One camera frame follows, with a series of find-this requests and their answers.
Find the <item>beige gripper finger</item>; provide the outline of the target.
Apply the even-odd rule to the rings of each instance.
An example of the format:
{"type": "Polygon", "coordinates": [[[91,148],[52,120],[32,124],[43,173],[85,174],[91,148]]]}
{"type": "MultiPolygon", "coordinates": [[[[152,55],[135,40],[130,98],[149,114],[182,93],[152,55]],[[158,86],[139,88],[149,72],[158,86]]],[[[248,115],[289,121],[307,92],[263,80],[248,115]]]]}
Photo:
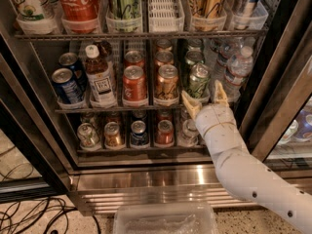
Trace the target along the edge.
{"type": "Polygon", "coordinates": [[[227,94],[220,81],[214,81],[214,103],[229,106],[227,94]]]}
{"type": "Polygon", "coordinates": [[[188,114],[195,120],[202,109],[202,103],[198,99],[191,97],[186,91],[181,92],[181,97],[188,114]]]}

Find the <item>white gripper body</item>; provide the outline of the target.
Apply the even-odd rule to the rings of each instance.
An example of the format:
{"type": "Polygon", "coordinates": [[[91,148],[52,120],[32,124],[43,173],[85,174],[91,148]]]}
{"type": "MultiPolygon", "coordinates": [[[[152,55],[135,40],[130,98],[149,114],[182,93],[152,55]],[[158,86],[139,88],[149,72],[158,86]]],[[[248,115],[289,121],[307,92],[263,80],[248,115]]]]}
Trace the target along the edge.
{"type": "Polygon", "coordinates": [[[222,104],[204,106],[196,116],[195,125],[211,155],[230,149],[248,152],[230,107],[222,104]]]}

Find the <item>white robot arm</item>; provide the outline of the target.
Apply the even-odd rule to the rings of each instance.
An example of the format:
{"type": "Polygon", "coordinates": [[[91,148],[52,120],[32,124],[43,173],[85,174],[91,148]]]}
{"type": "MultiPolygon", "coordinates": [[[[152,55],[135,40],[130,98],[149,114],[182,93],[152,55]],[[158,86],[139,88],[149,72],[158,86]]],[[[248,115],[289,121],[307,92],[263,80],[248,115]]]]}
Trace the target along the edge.
{"type": "Polygon", "coordinates": [[[286,182],[250,154],[222,84],[214,83],[214,100],[207,105],[186,91],[181,97],[208,147],[223,188],[236,199],[274,212],[303,234],[312,234],[312,195],[286,182]]]}

